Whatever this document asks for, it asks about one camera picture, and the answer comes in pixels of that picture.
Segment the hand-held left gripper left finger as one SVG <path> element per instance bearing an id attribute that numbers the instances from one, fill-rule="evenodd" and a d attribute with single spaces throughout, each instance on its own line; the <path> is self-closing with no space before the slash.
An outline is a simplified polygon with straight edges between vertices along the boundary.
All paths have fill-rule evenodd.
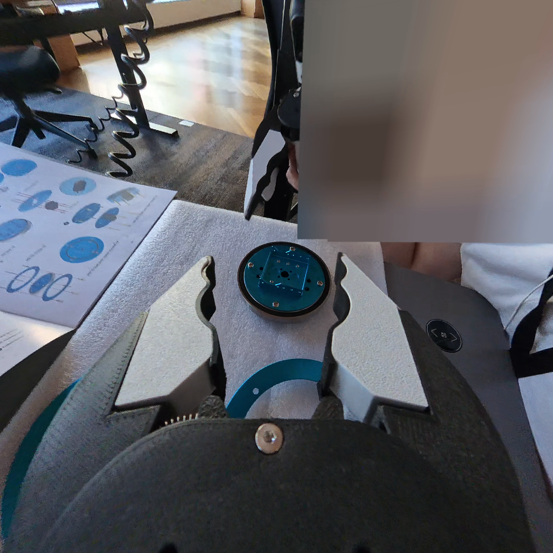
<path id="1" fill-rule="evenodd" d="M 216 328 L 215 262 L 200 259 L 152 304 L 114 403 L 117 411 L 160 405 L 194 417 L 211 395 L 225 400 Z"/>

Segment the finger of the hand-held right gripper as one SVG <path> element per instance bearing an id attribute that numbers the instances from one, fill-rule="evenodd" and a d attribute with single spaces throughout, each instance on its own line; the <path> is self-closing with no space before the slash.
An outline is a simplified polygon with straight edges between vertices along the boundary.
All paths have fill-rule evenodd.
<path id="1" fill-rule="evenodd" d="M 263 191 L 264 217 L 280 221 L 291 220 L 294 193 L 295 189 L 288 182 L 286 172 L 273 172 L 269 185 Z"/>
<path id="2" fill-rule="evenodd" d="M 278 107 L 274 106 L 259 125 L 245 190 L 244 216 L 250 220 L 257 206 L 268 202 L 276 189 L 277 177 L 287 159 L 287 144 L 281 134 Z"/>

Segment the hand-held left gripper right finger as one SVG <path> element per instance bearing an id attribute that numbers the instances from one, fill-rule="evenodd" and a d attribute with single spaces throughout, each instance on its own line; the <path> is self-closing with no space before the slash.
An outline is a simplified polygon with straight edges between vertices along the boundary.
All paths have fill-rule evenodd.
<path id="1" fill-rule="evenodd" d="M 333 395 L 346 419 L 369 423 L 381 405 L 429 408 L 397 305 L 344 253 L 338 253 L 331 326 L 319 396 Z"/>

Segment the round blue turntable base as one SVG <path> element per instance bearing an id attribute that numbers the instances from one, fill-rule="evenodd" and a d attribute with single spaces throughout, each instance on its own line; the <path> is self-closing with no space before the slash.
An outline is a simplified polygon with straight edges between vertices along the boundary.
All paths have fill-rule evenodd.
<path id="1" fill-rule="evenodd" d="M 322 258 L 290 242 L 265 243 L 249 251 L 239 265 L 237 282 L 253 311 L 282 322 L 311 316 L 331 290 Z"/>

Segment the person's right forearm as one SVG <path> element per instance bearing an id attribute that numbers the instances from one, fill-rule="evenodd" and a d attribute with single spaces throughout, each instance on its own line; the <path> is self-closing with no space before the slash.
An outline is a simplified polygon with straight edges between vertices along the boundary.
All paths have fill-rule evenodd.
<path id="1" fill-rule="evenodd" d="M 460 243 L 381 242 L 384 262 L 446 281 L 460 281 Z"/>

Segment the round black desk control panel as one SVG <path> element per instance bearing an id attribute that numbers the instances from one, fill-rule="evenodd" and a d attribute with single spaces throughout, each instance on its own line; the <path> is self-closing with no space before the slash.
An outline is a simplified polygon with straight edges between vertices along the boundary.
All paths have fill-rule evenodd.
<path id="1" fill-rule="evenodd" d="M 456 353 L 462 348 L 460 333 L 450 323 L 441 319 L 432 319 L 426 324 L 426 333 L 440 349 L 447 353 Z"/>

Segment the white foam sheet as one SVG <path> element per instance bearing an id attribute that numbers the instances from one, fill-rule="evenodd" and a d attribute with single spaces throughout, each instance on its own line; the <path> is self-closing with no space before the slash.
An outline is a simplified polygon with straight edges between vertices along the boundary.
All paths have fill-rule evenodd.
<path id="1" fill-rule="evenodd" d="M 267 365 L 290 358 L 322 361 L 328 330 L 337 320 L 334 282 L 311 317 L 275 322 L 259 317 L 244 301 L 237 281 L 242 259 L 265 243 L 294 242 L 315 252 L 333 279 L 342 252 L 386 293 L 382 249 L 377 243 L 297 239 L 296 234 L 294 224 L 256 216 L 246 221 L 241 213 L 173 201 L 1 432 L 1 496 L 20 444 L 43 410 L 103 356 L 139 313 L 207 255 L 215 261 L 211 324 L 227 375 L 225 404 Z"/>

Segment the person's white shirt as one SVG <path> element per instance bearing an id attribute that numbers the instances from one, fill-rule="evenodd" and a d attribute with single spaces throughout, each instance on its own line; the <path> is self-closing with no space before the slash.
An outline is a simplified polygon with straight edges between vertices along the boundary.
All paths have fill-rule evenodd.
<path id="1" fill-rule="evenodd" d="M 538 453 L 552 482 L 552 244 L 461 246 L 462 285 L 498 312 Z"/>

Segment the white printed paper sheet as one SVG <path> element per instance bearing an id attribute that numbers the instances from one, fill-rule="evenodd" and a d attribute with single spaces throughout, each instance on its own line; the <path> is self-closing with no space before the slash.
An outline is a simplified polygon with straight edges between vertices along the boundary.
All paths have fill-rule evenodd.
<path id="1" fill-rule="evenodd" d="M 74 328 L 1 311 L 1 375 Z"/>

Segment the instruction sheet with blue pictures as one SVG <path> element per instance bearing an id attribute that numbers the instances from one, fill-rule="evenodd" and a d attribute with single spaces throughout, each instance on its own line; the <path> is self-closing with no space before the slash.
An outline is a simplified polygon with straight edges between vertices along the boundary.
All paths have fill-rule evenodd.
<path id="1" fill-rule="evenodd" d="M 175 197 L 1 144 L 1 311 L 76 327 Z"/>

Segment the brown box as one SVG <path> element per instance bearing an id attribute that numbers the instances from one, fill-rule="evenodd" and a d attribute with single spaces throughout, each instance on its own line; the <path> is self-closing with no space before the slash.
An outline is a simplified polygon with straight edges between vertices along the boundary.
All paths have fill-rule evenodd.
<path id="1" fill-rule="evenodd" d="M 81 66 L 71 35 L 49 37 L 46 40 L 62 73 L 68 73 Z"/>

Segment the black table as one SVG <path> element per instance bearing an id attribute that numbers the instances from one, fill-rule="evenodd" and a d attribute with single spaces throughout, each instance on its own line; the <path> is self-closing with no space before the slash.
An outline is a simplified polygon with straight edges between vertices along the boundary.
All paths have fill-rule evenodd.
<path id="1" fill-rule="evenodd" d="M 49 38 L 104 29 L 122 80 L 118 99 L 126 96 L 130 105 L 130 109 L 116 109 L 119 118 L 129 125 L 134 122 L 137 130 L 152 129 L 177 137 L 176 129 L 149 122 L 142 101 L 141 91 L 147 84 L 142 65 L 149 61 L 147 38 L 154 30 L 148 3 L 98 1 L 98 8 L 77 12 L 2 18 L 1 46 L 28 45 L 40 40 L 47 48 Z"/>

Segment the black office chair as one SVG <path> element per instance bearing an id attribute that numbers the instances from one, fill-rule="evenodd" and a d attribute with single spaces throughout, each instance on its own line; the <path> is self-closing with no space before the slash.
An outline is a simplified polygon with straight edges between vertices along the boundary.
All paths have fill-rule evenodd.
<path id="1" fill-rule="evenodd" d="M 79 160 L 82 159 L 82 153 L 96 160 L 98 156 L 90 142 L 97 140 L 100 130 L 91 117 L 36 110 L 25 102 L 26 96 L 30 94 L 61 94 L 56 86 L 60 75 L 59 66 L 45 49 L 29 45 L 1 52 L 1 97 L 8 100 L 16 110 L 16 115 L 1 121 L 1 132 L 14 129 L 11 145 L 16 148 L 23 146 L 30 133 L 44 140 L 45 132 L 48 132 L 76 144 Z M 87 123 L 94 139 L 80 139 L 55 125 L 73 122 Z"/>

